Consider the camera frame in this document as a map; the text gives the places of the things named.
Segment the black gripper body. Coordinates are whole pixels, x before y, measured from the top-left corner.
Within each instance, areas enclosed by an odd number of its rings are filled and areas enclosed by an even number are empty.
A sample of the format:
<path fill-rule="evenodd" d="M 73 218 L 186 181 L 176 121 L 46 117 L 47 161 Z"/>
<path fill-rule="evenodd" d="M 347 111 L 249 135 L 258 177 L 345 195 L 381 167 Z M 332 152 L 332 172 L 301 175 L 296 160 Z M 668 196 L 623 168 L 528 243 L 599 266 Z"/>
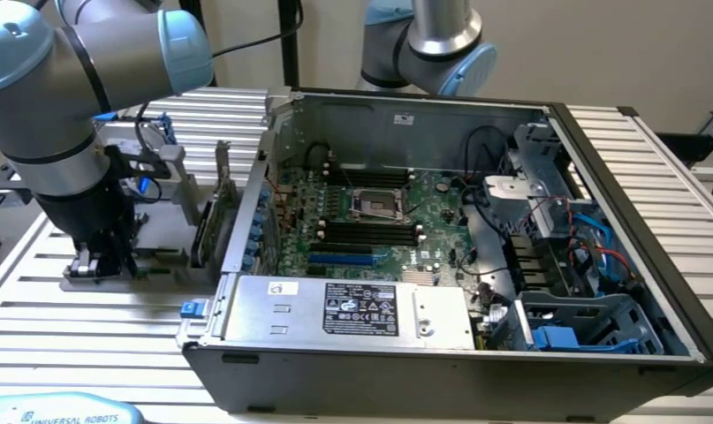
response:
<path fill-rule="evenodd" d="M 136 205 L 118 181 L 101 181 L 79 194 L 35 194 L 55 227 L 74 240 L 75 248 L 114 248 L 134 234 Z"/>

